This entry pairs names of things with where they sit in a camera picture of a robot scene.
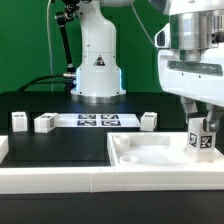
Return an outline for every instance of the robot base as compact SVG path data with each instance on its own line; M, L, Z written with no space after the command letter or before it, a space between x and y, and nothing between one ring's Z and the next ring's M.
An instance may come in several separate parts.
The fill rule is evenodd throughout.
M71 92L71 98L74 101L81 101L84 103L92 103L92 104L107 104L124 101L126 99L126 92L120 93L116 96L110 97L93 97L93 96L84 96L80 94L74 94L73 90Z

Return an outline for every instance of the black cable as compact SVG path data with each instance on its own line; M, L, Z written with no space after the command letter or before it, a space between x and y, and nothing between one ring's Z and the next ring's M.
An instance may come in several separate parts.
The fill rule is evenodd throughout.
M76 71L76 69L72 62L72 55L71 55L71 50L70 50L70 46L69 46L69 42L68 42L67 31L65 29L65 26L60 26L59 28L60 28L60 32L61 32L61 37L62 37L64 51L65 51L65 57L66 57L66 61L67 61L67 72L73 73Z
M24 91L27 87L29 87L30 85L41 81L41 80L46 80L46 79L52 79L52 78L63 78L63 75L48 75L48 76L42 76L36 79L33 79L32 81L28 82L27 84L21 86L17 91Z
M65 84L65 82L36 82L36 83L30 83L29 85L26 86L26 88L28 88L29 86L32 86L32 85L44 85L44 84Z

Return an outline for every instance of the white tray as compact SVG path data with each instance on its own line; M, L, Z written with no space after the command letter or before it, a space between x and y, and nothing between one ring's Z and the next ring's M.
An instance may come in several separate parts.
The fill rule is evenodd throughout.
M122 144L116 144L116 138L130 139L130 147L122 150ZM126 167L149 167L149 166L167 166L183 168L184 166L198 167L202 165L215 167L217 164L223 164L224 156L217 150L212 155L212 163L197 163L192 160L186 149L187 133L109 133L108 134L108 152L112 166Z

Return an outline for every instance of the white plastic tray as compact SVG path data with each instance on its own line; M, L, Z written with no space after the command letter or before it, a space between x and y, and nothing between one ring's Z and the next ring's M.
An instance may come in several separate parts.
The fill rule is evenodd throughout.
M116 138L130 139L130 147L122 150L122 144L116 144ZM217 150L214 150L212 163L197 163L188 156L186 149L187 133L109 133L108 134L108 152L112 166L127 167L149 167L149 166L172 166L180 167L190 166L197 167L206 165L215 167L217 164L223 164L224 156Z
M137 164L119 163L115 133L109 133L111 167L1 168L0 194L224 189L224 159L218 150L213 163L195 163L184 151L187 133L125 134L131 147L124 153L135 152ZM0 152L8 152L6 136L0 137Z

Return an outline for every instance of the sticker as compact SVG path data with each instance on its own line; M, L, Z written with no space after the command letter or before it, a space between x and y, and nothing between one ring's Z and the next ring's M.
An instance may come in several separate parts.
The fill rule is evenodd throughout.
M197 148L197 135L190 132L189 144L194 148Z
M101 115L101 119L103 120L115 120L115 119L119 119L118 115L114 114L114 115L111 115L111 114L102 114Z
M96 121L78 121L78 126L96 126Z
M23 114L16 114L14 117L24 117Z
M96 115L95 114L79 114L78 119L96 119Z
M52 118L51 120L50 120L50 128L53 128L54 127L54 118Z
M202 136L201 137L201 149L212 147L212 136Z
M102 121L102 126L121 126L120 121Z
M103 58L101 55L97 58L96 62L94 63L95 66L105 66L105 63L103 61Z

